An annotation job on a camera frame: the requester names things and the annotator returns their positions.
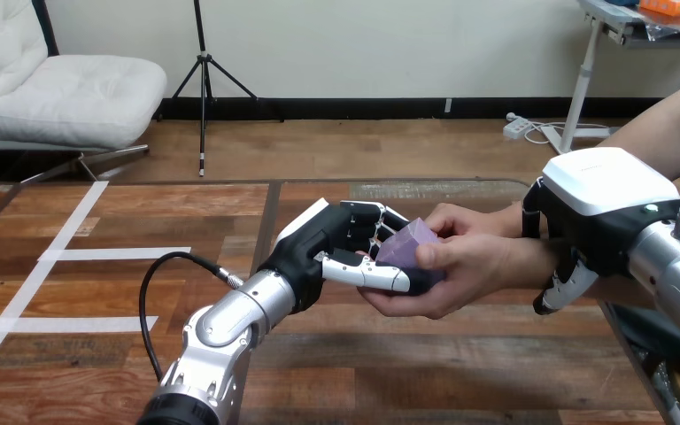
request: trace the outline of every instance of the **tripod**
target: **tripod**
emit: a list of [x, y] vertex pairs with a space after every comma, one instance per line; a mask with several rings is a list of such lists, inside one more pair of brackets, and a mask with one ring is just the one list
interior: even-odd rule
[[[194, 75], [194, 72], [197, 70], [197, 68], [201, 67], [202, 68], [202, 92], [201, 92], [201, 101], [202, 101], [202, 117], [200, 119], [200, 129], [201, 129], [201, 134], [199, 136], [199, 177], [204, 177], [205, 176], [205, 130], [207, 129], [207, 118], [206, 118], [206, 112], [207, 112], [207, 103], [210, 104], [210, 106], [214, 105], [214, 102], [216, 99], [213, 98], [213, 88], [210, 85], [210, 67], [209, 65], [212, 64], [214, 67], [218, 68], [218, 70], [223, 73], [226, 77], [228, 77], [232, 82], [236, 84], [241, 90], [243, 90], [249, 97], [251, 97], [254, 102], [259, 105], [259, 98], [257, 95], [251, 93], [249, 89], [246, 88], [239, 80], [236, 79], [233, 75], [231, 75], [228, 71], [225, 70], [220, 64], [218, 64], [215, 59], [213, 59], [213, 55], [207, 53], [207, 48], [205, 47], [205, 32], [202, 29], [202, 12], [199, 9], [199, 0], [194, 0], [194, 14], [197, 17], [197, 33], [199, 35], [199, 50], [200, 53], [197, 56], [197, 62], [194, 64], [194, 66], [191, 67], [191, 71], [189, 71], [189, 74], [186, 76], [186, 78], [183, 80], [181, 83], [181, 86], [176, 90], [174, 96], [172, 99], [178, 98], [178, 96], [181, 94], [181, 91], [183, 88], [186, 86], [186, 84], [189, 82], [191, 79], [191, 76]], [[280, 116], [279, 113], [276, 113], [275, 111], [270, 108], [272, 114], [276, 116], [280, 122], [284, 122], [284, 119], [282, 116]], [[162, 114], [158, 116], [158, 121], [162, 120]]]

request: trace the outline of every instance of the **purple object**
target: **purple object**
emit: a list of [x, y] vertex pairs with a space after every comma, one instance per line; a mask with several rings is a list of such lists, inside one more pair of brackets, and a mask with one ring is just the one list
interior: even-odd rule
[[[421, 219], [415, 219], [409, 225], [382, 243], [376, 260], [390, 263], [400, 268], [418, 268], [415, 260], [415, 249], [425, 243], [441, 243], [436, 233]], [[444, 272], [432, 272], [434, 282], [444, 279]]]

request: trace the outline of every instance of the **tripod leg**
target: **tripod leg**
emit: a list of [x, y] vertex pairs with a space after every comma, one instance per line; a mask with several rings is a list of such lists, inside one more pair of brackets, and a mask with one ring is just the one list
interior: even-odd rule
[[213, 105], [213, 86], [210, 83], [210, 66], [205, 63], [205, 86], [207, 87], [207, 100], [210, 101], [210, 106]]
[[205, 114], [207, 106], [207, 98], [205, 97], [205, 69], [207, 69], [207, 63], [202, 62], [202, 133], [199, 136], [199, 177], [205, 176]]
[[220, 66], [220, 64], [218, 64], [217, 62], [215, 62], [215, 59], [213, 59], [212, 57], [210, 57], [209, 59], [210, 59], [210, 63], [211, 63], [214, 67], [218, 68], [218, 70], [220, 70], [220, 72], [222, 72], [223, 75], [225, 75], [225, 76], [228, 77], [232, 82], [234, 82], [234, 83], [236, 84], [236, 86], [238, 86], [239, 88], [241, 88], [241, 90], [245, 91], [246, 94], [249, 95], [252, 99], [254, 99], [254, 100], [259, 100], [259, 98], [257, 97], [257, 95], [251, 93], [251, 92], [249, 91], [249, 89], [246, 88], [246, 86], [244, 86], [243, 84], [241, 84], [241, 82], [240, 82], [239, 80], [236, 79], [236, 77], [234, 77], [233, 75], [231, 75], [230, 73], [228, 73], [228, 71], [226, 71], [225, 68], [223, 68], [222, 66]]
[[[241, 84], [241, 82], [240, 82], [239, 80], [237, 80], [236, 77], [234, 77], [233, 75], [231, 75], [230, 73], [228, 73], [228, 71], [226, 71], [225, 68], [223, 68], [222, 66], [220, 66], [220, 64], [218, 64], [217, 62], [215, 62], [215, 59], [213, 59], [212, 57], [209, 57], [208, 59], [210, 60], [210, 63], [211, 63], [214, 67], [218, 68], [218, 70], [220, 70], [220, 72], [222, 72], [223, 75], [225, 75], [226, 77], [228, 77], [232, 82], [234, 82], [234, 83], [236, 84], [236, 86], [238, 86], [239, 88], [241, 88], [241, 90], [243, 90], [244, 92], [246, 92], [247, 95], [249, 95], [255, 102], [257, 102], [257, 105], [259, 105], [259, 98], [257, 97], [257, 95], [251, 93], [251, 91], [250, 91], [249, 89], [247, 89], [246, 86], [244, 86], [243, 84]], [[271, 104], [267, 104], [267, 105], [268, 105], [270, 111], [272, 112], [272, 114], [273, 114], [275, 117], [277, 117], [277, 119], [280, 120], [280, 122], [284, 122], [284, 121], [285, 121], [285, 119], [282, 117], [282, 115], [281, 115], [278, 111], [276, 111], [276, 110], [272, 107]]]
[[[186, 87], [186, 83], [189, 82], [191, 79], [191, 76], [194, 75], [194, 71], [197, 70], [197, 66], [199, 66], [202, 63], [202, 59], [197, 59], [197, 62], [194, 64], [194, 66], [191, 67], [191, 71], [189, 71], [189, 74], [186, 75], [186, 78], [183, 79], [183, 82], [181, 85], [178, 87], [176, 92], [174, 93], [174, 96], [171, 97], [171, 99], [176, 99], [178, 95], [181, 94], [181, 90], [183, 90], [184, 87]], [[158, 114], [158, 122], [163, 120], [163, 113]]]
[[202, 64], [202, 71], [205, 73], [205, 88], [207, 89], [207, 104], [212, 108], [215, 103], [213, 101], [213, 86], [210, 85], [210, 64], [204, 62]]

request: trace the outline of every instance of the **human hand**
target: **human hand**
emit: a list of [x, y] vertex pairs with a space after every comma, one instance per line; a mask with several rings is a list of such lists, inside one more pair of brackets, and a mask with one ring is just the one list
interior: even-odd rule
[[521, 212], [514, 211], [514, 207], [499, 212], [483, 213], [457, 205], [439, 204], [425, 222], [443, 239], [465, 234], [519, 237], [522, 232], [519, 213]]
[[498, 290], [543, 287], [558, 263], [547, 244], [477, 233], [454, 236], [416, 250], [420, 268], [447, 273], [429, 292], [418, 297], [367, 288], [359, 288], [359, 292], [385, 316], [441, 319]]

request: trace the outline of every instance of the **silver robotic arm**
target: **silver robotic arm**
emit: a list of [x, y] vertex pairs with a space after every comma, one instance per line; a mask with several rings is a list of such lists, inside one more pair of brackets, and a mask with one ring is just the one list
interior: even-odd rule
[[602, 276], [624, 275], [649, 290], [680, 328], [680, 196], [673, 183], [615, 148], [552, 159], [523, 202], [523, 235], [549, 237], [568, 253], [536, 299], [539, 314], [582, 296]]
[[[183, 328], [183, 351], [160, 380], [138, 425], [238, 423], [251, 352], [291, 313], [318, 299], [325, 279], [410, 295], [428, 290], [425, 272], [374, 262], [379, 244], [408, 221], [378, 203], [320, 199], [278, 235], [259, 271]], [[368, 255], [355, 251], [368, 252]]]

